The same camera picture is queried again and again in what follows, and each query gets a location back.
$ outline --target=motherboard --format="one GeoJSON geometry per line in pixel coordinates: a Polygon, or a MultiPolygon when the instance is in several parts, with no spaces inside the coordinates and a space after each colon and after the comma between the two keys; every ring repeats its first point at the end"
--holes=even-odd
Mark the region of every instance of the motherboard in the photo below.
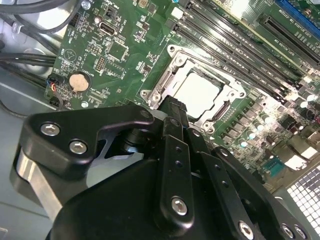
{"type": "Polygon", "coordinates": [[[88,2],[47,79],[50,104],[59,105],[53,90],[69,110],[156,110],[172,96],[209,147],[252,172],[298,171],[319,155],[317,0],[88,2]]]}

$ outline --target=screw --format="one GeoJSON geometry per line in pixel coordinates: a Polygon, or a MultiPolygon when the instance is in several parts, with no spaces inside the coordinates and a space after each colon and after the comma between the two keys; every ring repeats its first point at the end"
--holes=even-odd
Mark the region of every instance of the screw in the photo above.
{"type": "Polygon", "coordinates": [[[149,113],[148,113],[146,110],[141,110],[141,111],[140,111],[140,114],[141,114],[142,116],[144,116],[145,118],[147,118],[147,119],[148,119],[149,116],[150,116],[149,113]]]}
{"type": "Polygon", "coordinates": [[[81,7],[87,11],[91,8],[91,3],[89,1],[82,1],[81,7]]]}
{"type": "Polygon", "coordinates": [[[193,129],[192,132],[193,132],[193,134],[196,135],[197,137],[200,137],[200,133],[199,133],[197,130],[193,129]]]}
{"type": "Polygon", "coordinates": [[[287,227],[287,225],[282,224],[282,230],[289,236],[289,238],[293,239],[295,237],[294,233],[287,227]]]}
{"type": "Polygon", "coordinates": [[[46,123],[41,126],[41,132],[47,136],[56,136],[60,133],[60,128],[52,123],[46,123]]]}
{"type": "Polygon", "coordinates": [[[226,150],[224,150],[224,149],[221,148],[221,149],[220,149],[220,152],[222,153],[223,156],[228,157],[228,153],[227,153],[226,150]]]}
{"type": "Polygon", "coordinates": [[[254,232],[244,221],[239,222],[239,229],[241,233],[249,240],[254,239],[254,232]]]}
{"type": "Polygon", "coordinates": [[[298,226],[294,226],[296,232],[303,238],[303,239],[307,239],[306,234],[304,233],[304,231],[301,230],[300,227],[298,226]]]}
{"type": "Polygon", "coordinates": [[[187,214],[188,208],[186,203],[180,198],[175,197],[171,201],[172,209],[180,216],[184,216],[187,214]]]}
{"type": "Polygon", "coordinates": [[[89,103],[87,101],[83,101],[81,102],[81,107],[86,109],[87,107],[89,107],[89,103]]]}
{"type": "Polygon", "coordinates": [[[73,141],[69,145],[71,152],[74,154],[84,154],[87,151],[87,146],[81,141],[73,141]]]}

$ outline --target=perforated metal panel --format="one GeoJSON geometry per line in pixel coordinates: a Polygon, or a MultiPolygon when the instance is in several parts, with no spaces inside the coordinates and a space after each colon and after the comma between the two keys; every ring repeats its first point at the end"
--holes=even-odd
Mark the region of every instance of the perforated metal panel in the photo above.
{"type": "Polygon", "coordinates": [[[320,165],[299,179],[287,191],[320,236],[320,165]]]}

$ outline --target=black expansion slot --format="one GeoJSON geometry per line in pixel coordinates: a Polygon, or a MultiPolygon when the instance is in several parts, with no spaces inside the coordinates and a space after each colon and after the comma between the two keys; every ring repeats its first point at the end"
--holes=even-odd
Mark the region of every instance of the black expansion slot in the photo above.
{"type": "MultiPolygon", "coordinates": [[[[208,12],[210,12],[211,18],[218,19],[222,24],[226,25],[230,29],[232,29],[236,34],[240,35],[242,38],[244,38],[247,42],[251,43],[258,51],[261,53],[267,55],[273,62],[275,62],[277,65],[281,66],[283,69],[285,69],[287,72],[291,72],[292,74],[296,75],[297,78],[300,78],[304,76],[304,72],[301,72],[299,69],[292,69],[289,66],[287,66],[284,62],[276,58],[272,55],[267,49],[263,48],[262,45],[259,45],[255,41],[253,41],[243,30],[229,21],[227,21],[225,18],[220,16],[215,9],[218,7],[215,3],[211,2],[203,2],[203,4],[200,1],[196,1],[196,4],[201,6],[202,8],[206,9],[208,12]]],[[[297,81],[295,79],[288,79],[292,84],[295,84],[297,81]]]]}
{"type": "Polygon", "coordinates": [[[286,94],[289,90],[286,87],[283,87],[282,89],[279,87],[280,83],[275,82],[272,78],[270,78],[267,73],[259,69],[259,67],[253,68],[251,63],[247,62],[247,60],[239,54],[237,51],[234,51],[229,46],[225,45],[223,41],[220,39],[214,37],[209,33],[209,31],[206,31],[203,29],[200,25],[195,24],[194,22],[190,20],[186,20],[184,22],[188,27],[192,28],[195,32],[199,33],[201,36],[207,38],[209,41],[211,41],[213,44],[215,44],[218,48],[220,48],[222,51],[224,51],[227,54],[232,55],[232,57],[240,63],[242,66],[244,66],[249,72],[255,73],[260,79],[263,79],[271,88],[278,89],[283,94],[286,94]]]}
{"type": "Polygon", "coordinates": [[[261,25],[278,38],[284,45],[290,48],[293,52],[297,53],[303,60],[313,66],[315,69],[320,70],[320,56],[311,49],[302,44],[296,36],[285,29],[281,24],[274,20],[271,16],[265,16],[260,21],[261,25]]]}
{"type": "MultiPolygon", "coordinates": [[[[265,68],[269,73],[273,75],[273,77],[277,77],[283,82],[288,82],[288,76],[285,75],[283,72],[281,72],[279,69],[277,69],[275,66],[273,66],[270,62],[265,60],[263,57],[260,57],[250,46],[246,46],[242,41],[238,40],[234,35],[232,35],[230,32],[226,31],[223,27],[219,26],[217,22],[214,22],[213,20],[206,17],[204,14],[200,13],[197,9],[193,8],[189,11],[190,13],[194,13],[193,16],[200,19],[202,22],[204,22],[206,25],[208,25],[210,28],[214,30],[218,30],[218,33],[222,35],[226,40],[228,40],[230,43],[235,45],[238,49],[242,50],[244,53],[246,53],[252,60],[259,63],[263,68],[265,68]]],[[[269,77],[269,81],[271,81],[276,86],[278,84],[281,84],[279,81],[274,80],[269,77]]],[[[282,88],[284,90],[288,90],[285,86],[282,85],[282,88]]]]}
{"type": "Polygon", "coordinates": [[[223,63],[228,69],[233,71],[238,77],[242,78],[244,81],[243,83],[247,84],[247,82],[249,82],[250,83],[249,85],[251,87],[253,86],[254,88],[261,89],[262,91],[269,94],[271,97],[273,97],[275,100],[277,100],[281,104],[286,103],[286,100],[281,95],[274,92],[273,89],[266,87],[265,85],[260,83],[257,79],[253,78],[249,73],[244,72],[243,69],[241,68],[238,68],[238,66],[234,65],[231,61],[224,59],[224,56],[220,56],[218,52],[216,52],[210,46],[206,45],[204,42],[200,42],[199,39],[197,39],[194,35],[190,34],[184,29],[181,29],[180,27],[176,27],[175,30],[177,34],[189,40],[194,45],[203,49],[205,52],[211,54],[213,57],[215,57],[217,60],[223,63]]]}

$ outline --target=wire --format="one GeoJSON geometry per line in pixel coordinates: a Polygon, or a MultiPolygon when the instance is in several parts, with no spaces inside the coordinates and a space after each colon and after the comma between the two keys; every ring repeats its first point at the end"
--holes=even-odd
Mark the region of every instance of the wire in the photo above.
{"type": "Polygon", "coordinates": [[[33,54],[33,53],[6,53],[0,52],[0,60],[7,59],[33,59],[33,60],[43,60],[43,61],[55,61],[55,56],[33,54]]]}
{"type": "Polygon", "coordinates": [[[10,110],[9,108],[7,108],[7,106],[2,102],[2,100],[0,99],[0,108],[2,110],[4,110],[6,113],[14,116],[14,117],[17,117],[17,118],[20,118],[20,119],[25,119],[27,118],[28,116],[27,115],[23,115],[23,114],[20,114],[20,113],[17,113],[15,111],[12,111],[10,110]]]}
{"type": "MultiPolygon", "coordinates": [[[[7,16],[7,15],[5,15],[3,13],[0,13],[0,18],[2,20],[4,20],[11,27],[15,23],[14,20],[12,20],[9,16],[7,16]]],[[[23,27],[21,28],[20,31],[23,34],[29,36],[30,38],[38,41],[42,46],[44,46],[46,49],[48,49],[53,54],[57,55],[59,53],[59,48],[56,45],[54,45],[52,42],[47,40],[45,37],[41,36],[40,34],[34,33],[34,32],[30,32],[26,28],[23,28],[23,27]]]]}
{"type": "Polygon", "coordinates": [[[70,15],[66,18],[66,20],[64,20],[63,23],[61,23],[60,25],[51,28],[51,29],[41,29],[38,28],[37,26],[35,26],[33,23],[23,19],[21,16],[19,15],[14,15],[15,19],[20,22],[22,25],[24,25],[22,28],[27,29],[28,31],[34,32],[34,33],[39,33],[39,34],[52,34],[52,33],[56,33],[60,30],[62,30],[66,25],[69,24],[69,22],[75,17],[75,15],[77,14],[78,10],[81,8],[81,3],[83,0],[78,0],[77,4],[75,5],[75,7],[73,8],[72,12],[70,13],[70,15]]]}
{"type": "Polygon", "coordinates": [[[0,4],[0,13],[4,14],[35,14],[55,9],[69,0],[42,0],[27,4],[0,4]]]}
{"type": "Polygon", "coordinates": [[[26,64],[32,66],[40,66],[40,67],[47,67],[52,68],[55,64],[54,61],[42,61],[42,60],[28,60],[28,59],[0,59],[0,62],[6,63],[14,63],[14,64],[26,64]]]}

